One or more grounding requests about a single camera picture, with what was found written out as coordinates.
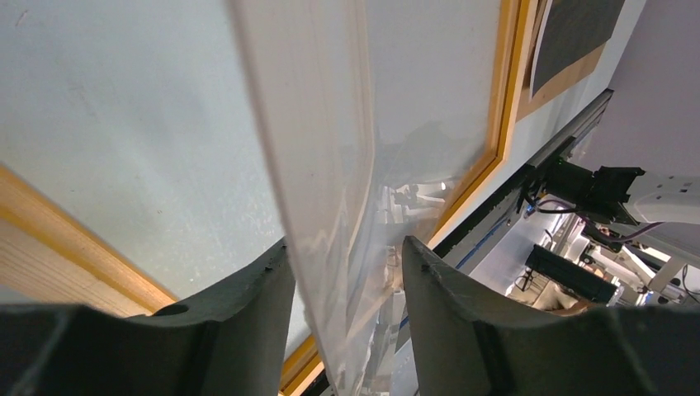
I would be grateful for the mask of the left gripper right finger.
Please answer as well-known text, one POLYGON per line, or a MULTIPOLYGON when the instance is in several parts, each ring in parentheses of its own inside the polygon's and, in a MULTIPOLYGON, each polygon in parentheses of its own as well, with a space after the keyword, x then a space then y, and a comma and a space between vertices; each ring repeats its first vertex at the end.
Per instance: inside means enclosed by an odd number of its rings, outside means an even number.
POLYGON ((699 311, 597 308, 561 317, 503 296, 415 237, 403 279, 422 395, 696 395, 699 311))

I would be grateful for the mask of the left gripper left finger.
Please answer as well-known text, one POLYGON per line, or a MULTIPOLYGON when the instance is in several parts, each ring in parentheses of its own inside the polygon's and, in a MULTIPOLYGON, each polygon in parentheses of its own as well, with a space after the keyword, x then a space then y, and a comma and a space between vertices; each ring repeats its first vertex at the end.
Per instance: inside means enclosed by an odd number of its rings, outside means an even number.
POLYGON ((4 395, 275 395, 295 278, 279 241, 156 313, 83 304, 1 307, 4 395))

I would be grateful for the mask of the orange wooden picture frame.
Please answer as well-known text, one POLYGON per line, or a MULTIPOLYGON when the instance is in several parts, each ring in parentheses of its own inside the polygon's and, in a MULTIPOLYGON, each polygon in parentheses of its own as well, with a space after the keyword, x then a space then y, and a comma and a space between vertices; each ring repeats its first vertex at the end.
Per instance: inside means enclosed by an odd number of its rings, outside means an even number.
POLYGON ((536 8, 2 2, 2 392, 388 394, 404 238, 506 159, 536 8))

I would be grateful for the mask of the clear acrylic sheet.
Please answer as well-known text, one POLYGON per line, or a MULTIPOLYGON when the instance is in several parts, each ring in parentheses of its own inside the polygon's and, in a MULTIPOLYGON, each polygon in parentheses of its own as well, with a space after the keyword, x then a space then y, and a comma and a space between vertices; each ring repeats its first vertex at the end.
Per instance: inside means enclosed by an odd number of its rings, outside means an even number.
POLYGON ((401 245, 500 162, 526 1, 233 1, 248 94, 318 358, 388 395, 401 245))

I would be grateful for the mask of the landscape photo print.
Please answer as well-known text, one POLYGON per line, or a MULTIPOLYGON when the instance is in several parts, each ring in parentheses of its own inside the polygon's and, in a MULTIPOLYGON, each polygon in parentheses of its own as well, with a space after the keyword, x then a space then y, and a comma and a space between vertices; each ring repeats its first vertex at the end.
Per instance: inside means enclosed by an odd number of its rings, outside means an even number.
POLYGON ((604 45, 612 36, 623 0, 548 1, 538 31, 530 77, 535 96, 557 74, 604 45))

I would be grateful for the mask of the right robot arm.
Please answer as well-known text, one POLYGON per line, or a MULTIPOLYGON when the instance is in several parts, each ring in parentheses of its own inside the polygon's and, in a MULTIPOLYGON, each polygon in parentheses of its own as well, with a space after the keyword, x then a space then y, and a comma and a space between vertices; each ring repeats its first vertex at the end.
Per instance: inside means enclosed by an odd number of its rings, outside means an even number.
POLYGON ((699 178, 639 167, 590 171, 559 161, 542 178, 545 191, 600 224, 699 223, 699 178))

